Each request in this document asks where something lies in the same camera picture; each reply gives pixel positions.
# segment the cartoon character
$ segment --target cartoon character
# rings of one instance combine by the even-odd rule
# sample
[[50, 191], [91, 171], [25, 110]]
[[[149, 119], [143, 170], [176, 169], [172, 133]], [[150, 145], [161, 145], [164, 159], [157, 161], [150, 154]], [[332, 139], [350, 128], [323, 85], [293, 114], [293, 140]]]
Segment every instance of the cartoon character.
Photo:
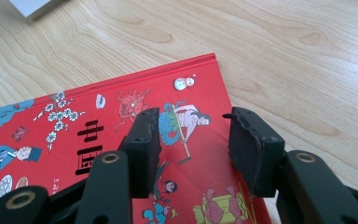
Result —
[[14, 116], [34, 104], [34, 100], [24, 101], [15, 105], [6, 105], [0, 107], [0, 127], [8, 123]]
[[162, 206], [159, 203], [153, 203], [155, 213], [151, 209], [144, 210], [142, 216], [147, 218], [147, 224], [163, 224], [167, 219], [178, 216], [176, 210], [169, 206]]
[[156, 173], [156, 181], [154, 184], [153, 194], [155, 201], [163, 200], [165, 203], [168, 203], [168, 199], [164, 199], [163, 194], [171, 194], [177, 191], [178, 186], [174, 181], [171, 180], [162, 180], [162, 173], [164, 173], [165, 168], [170, 164], [169, 161], [163, 162], [158, 166]]
[[15, 158], [20, 161], [39, 161], [41, 153], [42, 149], [37, 147], [22, 147], [16, 151], [8, 146], [0, 146], [0, 170]]
[[173, 82], [173, 86], [178, 90], [178, 91], [182, 91], [187, 87], [191, 87], [194, 85], [194, 78], [193, 77], [180, 77], [177, 78], [174, 82]]
[[[158, 130], [163, 144], [171, 146], [179, 138], [182, 138], [187, 158], [179, 161], [179, 163], [184, 163], [191, 159], [186, 142], [196, 127], [210, 125], [212, 121], [209, 115], [200, 113], [193, 105], [179, 106], [183, 102], [179, 101], [176, 105], [165, 104], [164, 112], [158, 118]], [[186, 136], [184, 136], [182, 128], [186, 128]]]
[[144, 99], [150, 90], [136, 94], [136, 91], [131, 91], [132, 95], [126, 95], [121, 97], [122, 91], [119, 91], [117, 99], [120, 101], [120, 107], [118, 108], [118, 114], [120, 115], [121, 122], [116, 125], [115, 129], [117, 132], [118, 126], [126, 123], [125, 119], [129, 119], [134, 122], [136, 116], [147, 108], [144, 104]]
[[202, 206], [193, 207], [197, 223], [240, 224], [249, 218], [243, 194], [232, 186], [228, 186], [226, 190], [228, 195], [213, 196], [216, 193], [214, 189], [208, 189], [202, 194]]

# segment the book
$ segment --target book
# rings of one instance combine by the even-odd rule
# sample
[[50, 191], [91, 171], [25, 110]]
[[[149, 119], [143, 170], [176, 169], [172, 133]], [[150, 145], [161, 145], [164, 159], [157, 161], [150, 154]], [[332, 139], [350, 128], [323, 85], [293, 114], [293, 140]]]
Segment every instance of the book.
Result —
[[133, 200], [134, 223], [270, 223], [229, 157], [231, 103], [214, 54], [0, 107], [0, 198], [87, 178], [151, 107], [162, 150], [153, 191]]

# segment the white flower pattern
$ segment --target white flower pattern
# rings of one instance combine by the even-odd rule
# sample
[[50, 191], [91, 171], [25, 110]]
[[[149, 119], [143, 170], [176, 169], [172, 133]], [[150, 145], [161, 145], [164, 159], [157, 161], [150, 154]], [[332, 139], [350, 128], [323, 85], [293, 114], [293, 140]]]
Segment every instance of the white flower pattern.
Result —
[[52, 122], [56, 120], [53, 131], [46, 137], [46, 141], [48, 142], [48, 151], [52, 150], [53, 142], [57, 139], [58, 132], [61, 130], [68, 130], [69, 125], [64, 121], [65, 119], [75, 121], [79, 118], [79, 116], [86, 114], [86, 112], [78, 113], [76, 111], [72, 111], [71, 108], [67, 107], [74, 100], [70, 99], [67, 101], [63, 91], [60, 91], [55, 95], [51, 95], [50, 99], [53, 101], [53, 103], [46, 105], [44, 111], [42, 110], [33, 119], [33, 121], [38, 120], [43, 117], [46, 112], [49, 112], [48, 121]]

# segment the yellow illustration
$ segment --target yellow illustration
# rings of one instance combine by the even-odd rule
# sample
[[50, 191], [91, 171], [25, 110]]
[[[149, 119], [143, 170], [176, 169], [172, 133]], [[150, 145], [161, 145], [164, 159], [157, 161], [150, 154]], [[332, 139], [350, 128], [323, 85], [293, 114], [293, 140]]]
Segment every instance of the yellow illustration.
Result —
[[202, 194], [202, 205], [195, 205], [193, 212], [198, 224], [242, 223], [249, 218], [242, 192], [227, 187], [228, 195], [214, 197], [214, 189]]

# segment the wooden table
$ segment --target wooden table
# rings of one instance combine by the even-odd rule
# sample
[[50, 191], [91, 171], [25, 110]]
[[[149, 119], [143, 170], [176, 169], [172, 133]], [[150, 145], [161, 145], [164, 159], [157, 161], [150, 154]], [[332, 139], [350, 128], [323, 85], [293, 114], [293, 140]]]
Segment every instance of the wooden table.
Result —
[[0, 0], [0, 106], [210, 52], [233, 105], [358, 189], [358, 1]]

